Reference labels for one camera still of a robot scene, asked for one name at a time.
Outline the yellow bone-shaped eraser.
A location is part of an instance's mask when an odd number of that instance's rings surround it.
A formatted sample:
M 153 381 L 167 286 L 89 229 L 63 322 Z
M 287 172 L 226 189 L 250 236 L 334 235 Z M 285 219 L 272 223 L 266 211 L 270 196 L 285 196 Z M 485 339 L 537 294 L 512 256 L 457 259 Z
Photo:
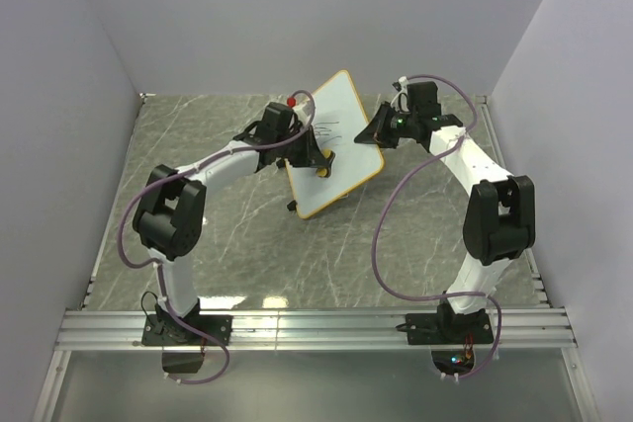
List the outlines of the yellow bone-shaped eraser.
M 322 167 L 316 169 L 316 175 L 320 178 L 328 178 L 331 175 L 332 163 L 335 153 L 331 149 L 326 149 L 323 153 Z

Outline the yellow-framed whiteboard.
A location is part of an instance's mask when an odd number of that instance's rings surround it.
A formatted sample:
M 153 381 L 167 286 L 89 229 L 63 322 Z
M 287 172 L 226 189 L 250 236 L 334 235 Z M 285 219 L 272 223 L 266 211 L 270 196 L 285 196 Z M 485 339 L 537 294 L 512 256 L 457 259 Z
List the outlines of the yellow-framed whiteboard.
M 382 151 L 375 144 L 357 144 L 354 137 L 369 123 L 367 114 L 345 69 L 338 71 L 313 92 L 316 115 L 312 122 L 316 141 L 322 151 L 335 153 L 331 175 L 320 178 L 315 168 L 295 168 L 286 164 L 291 191 L 307 198 L 328 199 L 353 191 L 378 175 L 385 166 Z M 317 212 L 299 209 L 297 215 L 308 219 Z

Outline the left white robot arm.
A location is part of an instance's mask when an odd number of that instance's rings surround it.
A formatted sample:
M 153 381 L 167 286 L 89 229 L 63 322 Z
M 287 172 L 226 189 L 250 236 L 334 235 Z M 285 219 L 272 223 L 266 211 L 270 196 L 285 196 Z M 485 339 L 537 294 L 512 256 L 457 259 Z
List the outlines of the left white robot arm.
M 203 231 L 207 198 L 237 179 L 256 174 L 280 162 L 331 174 L 335 152 L 317 144 L 309 120 L 284 111 L 251 123 L 220 151 L 181 168 L 156 166 L 145 187 L 132 201 L 136 206 L 133 230 L 147 251 L 147 259 L 134 263 L 120 250 L 124 263 L 134 269 L 154 268 L 159 293 L 155 321 L 178 345 L 188 345 L 207 333 L 207 317 L 200 313 L 188 255 Z

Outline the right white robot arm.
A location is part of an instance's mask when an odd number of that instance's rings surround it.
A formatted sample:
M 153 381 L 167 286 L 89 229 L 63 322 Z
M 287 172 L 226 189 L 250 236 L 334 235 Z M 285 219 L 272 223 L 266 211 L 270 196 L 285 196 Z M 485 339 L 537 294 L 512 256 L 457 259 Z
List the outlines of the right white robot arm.
M 535 241 L 534 184 L 494 162 L 463 123 L 452 114 L 442 114 L 437 104 L 401 112 L 383 103 L 354 140 L 395 148 L 403 138 L 414 140 L 441 161 L 469 198 L 462 231 L 464 262 L 430 325 L 417 331 L 446 343 L 490 343 L 488 297 L 509 264 Z

